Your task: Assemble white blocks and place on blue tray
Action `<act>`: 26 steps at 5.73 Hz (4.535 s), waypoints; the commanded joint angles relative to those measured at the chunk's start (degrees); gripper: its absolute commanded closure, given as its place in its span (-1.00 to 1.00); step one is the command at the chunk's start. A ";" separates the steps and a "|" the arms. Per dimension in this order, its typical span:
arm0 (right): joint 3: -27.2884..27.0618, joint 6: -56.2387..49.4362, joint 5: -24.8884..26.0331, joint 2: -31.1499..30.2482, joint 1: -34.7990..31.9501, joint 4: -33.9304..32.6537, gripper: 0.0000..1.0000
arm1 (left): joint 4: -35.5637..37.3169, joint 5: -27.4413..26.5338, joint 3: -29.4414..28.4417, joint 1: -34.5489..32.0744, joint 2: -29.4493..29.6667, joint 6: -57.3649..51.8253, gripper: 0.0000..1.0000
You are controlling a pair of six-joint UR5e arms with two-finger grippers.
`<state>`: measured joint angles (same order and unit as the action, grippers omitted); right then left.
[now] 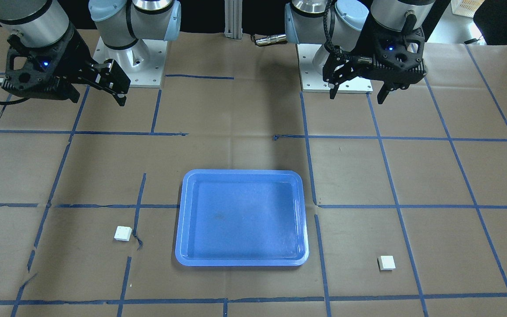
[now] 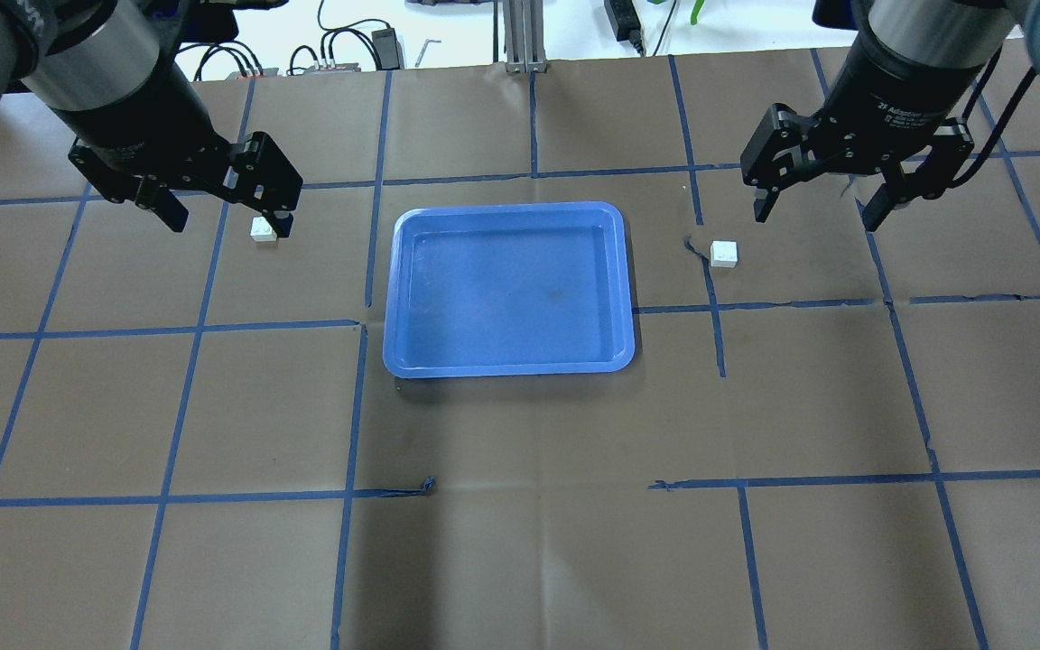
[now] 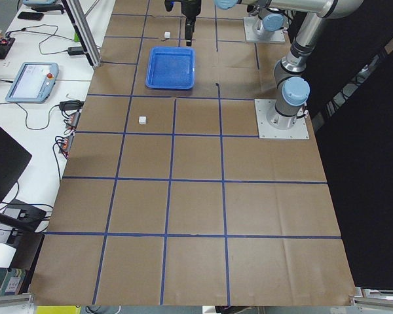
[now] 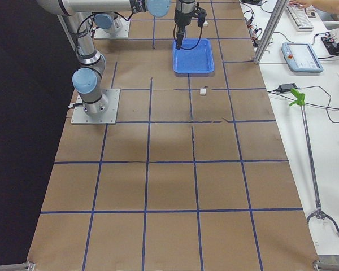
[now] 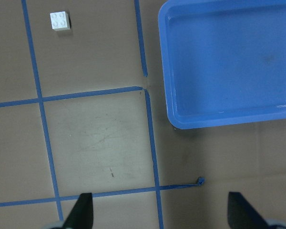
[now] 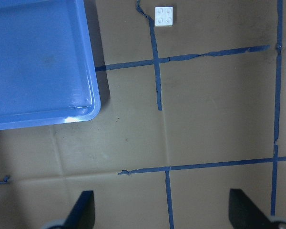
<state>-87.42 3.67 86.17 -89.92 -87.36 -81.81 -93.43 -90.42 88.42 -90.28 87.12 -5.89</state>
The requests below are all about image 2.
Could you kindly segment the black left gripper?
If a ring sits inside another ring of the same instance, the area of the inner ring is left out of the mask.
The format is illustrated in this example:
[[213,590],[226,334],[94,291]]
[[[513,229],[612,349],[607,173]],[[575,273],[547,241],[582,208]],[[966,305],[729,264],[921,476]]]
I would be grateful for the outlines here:
[[292,234],[302,175],[265,132],[238,144],[219,135],[176,62],[157,62],[116,102],[57,108],[55,116],[76,136],[69,158],[92,188],[112,203],[135,203],[172,233],[182,233],[190,215],[173,191],[203,190],[256,211],[278,239]]

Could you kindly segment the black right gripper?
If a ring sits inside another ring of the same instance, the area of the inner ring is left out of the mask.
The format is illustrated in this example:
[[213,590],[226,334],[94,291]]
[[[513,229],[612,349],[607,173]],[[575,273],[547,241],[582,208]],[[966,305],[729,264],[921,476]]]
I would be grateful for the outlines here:
[[936,67],[909,60],[875,34],[859,34],[813,116],[774,103],[740,154],[754,218],[768,222],[783,190],[821,174],[882,174],[862,211],[875,233],[892,210],[940,198],[974,147],[957,106],[985,63]]

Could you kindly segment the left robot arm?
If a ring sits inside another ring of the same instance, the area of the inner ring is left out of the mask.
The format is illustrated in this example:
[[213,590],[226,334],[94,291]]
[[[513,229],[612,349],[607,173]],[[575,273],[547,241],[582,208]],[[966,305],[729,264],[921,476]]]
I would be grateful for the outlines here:
[[75,135],[69,160],[90,186],[173,233],[189,222],[178,190],[201,190],[289,237],[302,176],[272,136],[216,132],[176,63],[183,34],[136,1],[0,1],[0,100],[31,90]]

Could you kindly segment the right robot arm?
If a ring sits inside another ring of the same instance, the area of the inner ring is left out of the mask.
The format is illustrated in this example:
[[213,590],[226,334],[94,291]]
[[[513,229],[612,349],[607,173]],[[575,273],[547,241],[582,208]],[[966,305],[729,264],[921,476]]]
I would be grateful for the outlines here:
[[[959,188],[985,164],[1033,79],[1040,77],[1040,1],[818,1],[814,23],[854,32],[837,78],[813,114],[772,104],[740,154],[756,222],[777,198],[822,174],[879,174],[864,206],[867,231],[916,199]],[[1031,69],[987,142],[976,145],[970,110],[1020,28]]]

